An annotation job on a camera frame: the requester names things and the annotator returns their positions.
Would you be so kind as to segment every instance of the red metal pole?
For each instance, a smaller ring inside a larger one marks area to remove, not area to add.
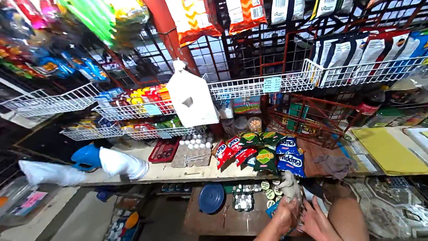
[[[193,74],[201,76],[189,47],[180,48],[175,23],[168,11],[165,0],[145,0],[144,2],[152,12],[153,24],[172,59],[184,61]]]

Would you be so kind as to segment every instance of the white package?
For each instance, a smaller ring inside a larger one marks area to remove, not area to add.
[[[19,160],[18,164],[31,185],[51,183],[60,186],[71,186],[86,179],[85,172],[71,166],[24,160]]]
[[[110,176],[127,174],[130,180],[137,180],[149,171],[147,161],[108,148],[100,148],[100,161],[103,170]]]

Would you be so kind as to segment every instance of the blue chip bag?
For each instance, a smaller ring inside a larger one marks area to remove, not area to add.
[[[294,175],[299,177],[305,176],[305,155],[303,154],[304,150],[299,149],[299,154],[285,154],[279,159],[278,170],[280,171],[291,171]]]
[[[282,139],[279,144],[276,146],[277,154],[299,154],[297,150],[297,141],[296,137],[289,136]]]

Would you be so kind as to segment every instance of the plastic jar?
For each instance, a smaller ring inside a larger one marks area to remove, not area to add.
[[[257,133],[262,132],[262,120],[259,117],[251,117],[247,124],[250,131]]]

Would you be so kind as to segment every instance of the bottle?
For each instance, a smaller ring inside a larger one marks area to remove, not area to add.
[[[350,124],[351,121],[358,115],[359,111],[361,111],[361,115],[355,119],[353,126],[364,126],[370,116],[372,116],[385,101],[385,91],[388,88],[388,86],[382,85],[380,89],[365,94],[363,96],[363,102],[361,102],[361,104],[359,104],[346,119],[348,123]]]

